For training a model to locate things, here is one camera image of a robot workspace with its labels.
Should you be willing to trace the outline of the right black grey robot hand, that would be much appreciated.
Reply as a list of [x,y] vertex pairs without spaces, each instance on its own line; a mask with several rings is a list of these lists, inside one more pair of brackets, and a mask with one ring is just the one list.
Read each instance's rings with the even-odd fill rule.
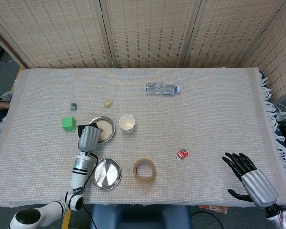
[[260,208],[267,208],[277,203],[279,197],[277,191],[247,155],[226,152],[222,160],[228,164],[247,191],[246,194],[241,195],[228,189],[231,196],[241,201],[254,203]]

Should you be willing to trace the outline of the left black grey robot hand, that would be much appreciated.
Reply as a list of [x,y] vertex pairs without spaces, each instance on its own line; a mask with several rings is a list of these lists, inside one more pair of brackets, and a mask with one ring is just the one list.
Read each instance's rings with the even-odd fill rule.
[[92,122],[88,125],[79,125],[78,126],[78,149],[82,152],[92,152],[95,150],[101,130],[95,122]]

